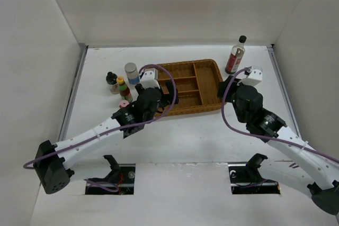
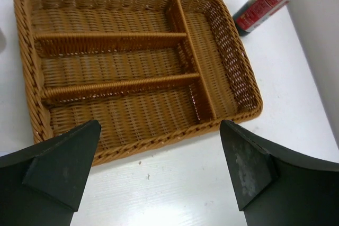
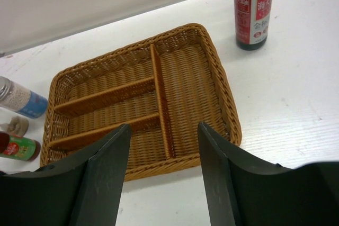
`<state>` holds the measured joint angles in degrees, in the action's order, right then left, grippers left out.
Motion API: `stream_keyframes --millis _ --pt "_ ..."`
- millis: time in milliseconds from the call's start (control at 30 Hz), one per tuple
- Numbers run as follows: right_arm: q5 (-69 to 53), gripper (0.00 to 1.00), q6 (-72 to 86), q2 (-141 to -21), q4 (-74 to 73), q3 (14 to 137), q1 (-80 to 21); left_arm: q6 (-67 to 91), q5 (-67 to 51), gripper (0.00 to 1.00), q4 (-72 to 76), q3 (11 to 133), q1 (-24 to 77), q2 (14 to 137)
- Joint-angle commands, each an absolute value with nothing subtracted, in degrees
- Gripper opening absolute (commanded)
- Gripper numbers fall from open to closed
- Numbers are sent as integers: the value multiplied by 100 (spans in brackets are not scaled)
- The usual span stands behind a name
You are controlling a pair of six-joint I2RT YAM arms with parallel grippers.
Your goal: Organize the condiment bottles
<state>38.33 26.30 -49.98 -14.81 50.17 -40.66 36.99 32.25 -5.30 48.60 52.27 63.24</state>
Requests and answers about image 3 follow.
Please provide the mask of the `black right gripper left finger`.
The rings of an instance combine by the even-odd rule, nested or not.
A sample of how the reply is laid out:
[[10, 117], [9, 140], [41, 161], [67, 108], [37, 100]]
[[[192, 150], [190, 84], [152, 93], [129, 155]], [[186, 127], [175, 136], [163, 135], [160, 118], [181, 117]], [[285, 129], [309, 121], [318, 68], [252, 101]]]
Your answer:
[[36, 171], [1, 176], [1, 225], [115, 225], [131, 126]]

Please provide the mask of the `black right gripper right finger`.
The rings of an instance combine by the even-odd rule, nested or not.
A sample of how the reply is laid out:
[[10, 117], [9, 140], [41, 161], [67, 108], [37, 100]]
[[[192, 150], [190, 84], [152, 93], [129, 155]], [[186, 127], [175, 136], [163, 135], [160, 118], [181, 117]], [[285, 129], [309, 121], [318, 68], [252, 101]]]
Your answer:
[[232, 144], [198, 124], [212, 225], [338, 225], [338, 162], [290, 169]]

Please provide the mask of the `green label sauce bottle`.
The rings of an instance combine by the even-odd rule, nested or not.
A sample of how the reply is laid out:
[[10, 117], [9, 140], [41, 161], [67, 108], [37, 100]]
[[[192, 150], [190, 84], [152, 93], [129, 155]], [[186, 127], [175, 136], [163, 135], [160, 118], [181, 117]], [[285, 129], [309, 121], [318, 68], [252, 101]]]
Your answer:
[[40, 152], [40, 143], [26, 138], [1, 132], [1, 157], [20, 160], [35, 160]]

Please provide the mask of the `black cap spice shaker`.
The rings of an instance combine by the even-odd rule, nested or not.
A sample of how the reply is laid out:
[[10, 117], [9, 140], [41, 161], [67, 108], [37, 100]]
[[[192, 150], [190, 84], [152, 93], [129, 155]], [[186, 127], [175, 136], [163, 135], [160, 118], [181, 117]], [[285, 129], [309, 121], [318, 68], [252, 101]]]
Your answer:
[[26, 134], [28, 127], [29, 121], [26, 118], [20, 116], [12, 117], [9, 123], [1, 124], [2, 131], [19, 137], [23, 137]]

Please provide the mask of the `blue label white pepper jar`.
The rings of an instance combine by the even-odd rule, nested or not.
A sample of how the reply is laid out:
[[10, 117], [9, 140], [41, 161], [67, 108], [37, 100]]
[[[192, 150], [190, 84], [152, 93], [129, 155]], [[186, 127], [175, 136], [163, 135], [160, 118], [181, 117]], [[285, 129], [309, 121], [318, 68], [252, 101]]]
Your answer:
[[37, 119], [46, 112], [48, 100], [1, 76], [1, 107], [31, 119]]

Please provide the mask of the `dark soy sauce bottle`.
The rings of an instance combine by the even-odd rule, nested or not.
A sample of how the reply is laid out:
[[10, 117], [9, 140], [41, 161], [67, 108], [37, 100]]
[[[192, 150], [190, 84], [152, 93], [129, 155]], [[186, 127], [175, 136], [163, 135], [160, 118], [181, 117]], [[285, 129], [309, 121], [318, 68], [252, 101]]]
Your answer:
[[267, 40], [272, 0], [234, 0], [238, 47], [257, 50]]

